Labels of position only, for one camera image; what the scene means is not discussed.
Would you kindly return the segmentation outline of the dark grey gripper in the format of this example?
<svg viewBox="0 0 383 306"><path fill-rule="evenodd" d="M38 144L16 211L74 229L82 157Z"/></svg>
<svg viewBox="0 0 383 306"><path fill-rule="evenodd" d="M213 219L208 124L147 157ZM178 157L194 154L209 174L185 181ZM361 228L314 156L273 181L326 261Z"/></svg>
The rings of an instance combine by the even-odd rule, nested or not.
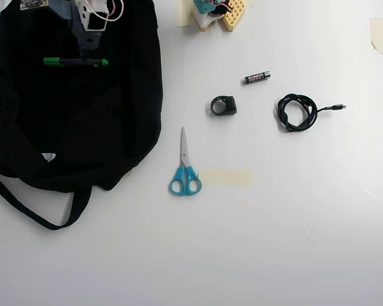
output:
<svg viewBox="0 0 383 306"><path fill-rule="evenodd" d="M77 39L79 59L98 60L98 48L103 34L103 3L100 11L90 8L89 1L49 1L49 8L68 25Z"/></svg>

